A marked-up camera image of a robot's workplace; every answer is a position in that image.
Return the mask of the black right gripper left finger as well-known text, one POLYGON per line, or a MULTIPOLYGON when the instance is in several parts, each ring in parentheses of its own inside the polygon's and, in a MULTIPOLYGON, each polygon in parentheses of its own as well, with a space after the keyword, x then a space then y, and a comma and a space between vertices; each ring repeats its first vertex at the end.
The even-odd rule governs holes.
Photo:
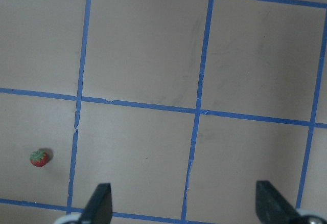
POLYGON ((79 217, 79 223, 109 224, 112 219, 112 194, 110 183, 98 184, 79 217))

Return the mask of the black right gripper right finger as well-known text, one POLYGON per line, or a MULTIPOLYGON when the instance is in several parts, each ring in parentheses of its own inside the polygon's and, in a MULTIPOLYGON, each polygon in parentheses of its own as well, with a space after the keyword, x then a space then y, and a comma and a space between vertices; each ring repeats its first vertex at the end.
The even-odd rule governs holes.
POLYGON ((255 213, 260 223, 299 223, 301 215, 269 181, 257 181, 255 213))

